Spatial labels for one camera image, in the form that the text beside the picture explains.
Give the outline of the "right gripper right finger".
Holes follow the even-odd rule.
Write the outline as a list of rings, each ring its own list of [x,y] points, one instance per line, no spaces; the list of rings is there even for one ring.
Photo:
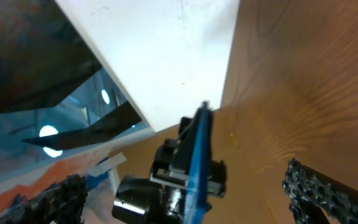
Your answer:
[[[288,162],[282,182],[295,223],[358,224],[358,191],[296,159]]]

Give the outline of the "blue Galaxy smartphone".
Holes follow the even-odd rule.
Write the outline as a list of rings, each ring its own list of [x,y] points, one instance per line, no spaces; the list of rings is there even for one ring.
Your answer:
[[[211,160],[211,110],[207,101],[197,112],[195,145],[190,162],[190,173],[185,197],[184,224],[202,223],[207,211],[209,161]]]

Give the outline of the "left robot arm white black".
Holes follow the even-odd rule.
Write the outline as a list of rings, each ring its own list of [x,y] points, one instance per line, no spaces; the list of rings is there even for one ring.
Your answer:
[[[116,191],[112,215],[124,223],[201,223],[209,197],[224,197],[224,162],[211,159],[213,114],[183,117],[178,137],[157,149],[149,178],[126,175]]]

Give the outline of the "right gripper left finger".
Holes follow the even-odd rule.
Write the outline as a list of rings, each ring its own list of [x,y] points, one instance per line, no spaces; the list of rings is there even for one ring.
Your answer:
[[[81,215],[88,192],[85,177],[69,175],[56,186],[15,206],[0,217],[0,224],[83,224]]]

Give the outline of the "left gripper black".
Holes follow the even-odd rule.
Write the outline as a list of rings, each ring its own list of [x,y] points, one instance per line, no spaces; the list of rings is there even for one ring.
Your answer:
[[[178,137],[166,139],[155,153],[150,169],[150,181],[162,185],[163,190],[160,202],[149,212],[150,223],[184,223],[186,189],[198,120],[197,116],[183,117]],[[226,193],[226,165],[223,161],[212,159],[211,149],[210,156],[208,197],[223,198]],[[212,205],[208,202],[206,213],[211,209]]]

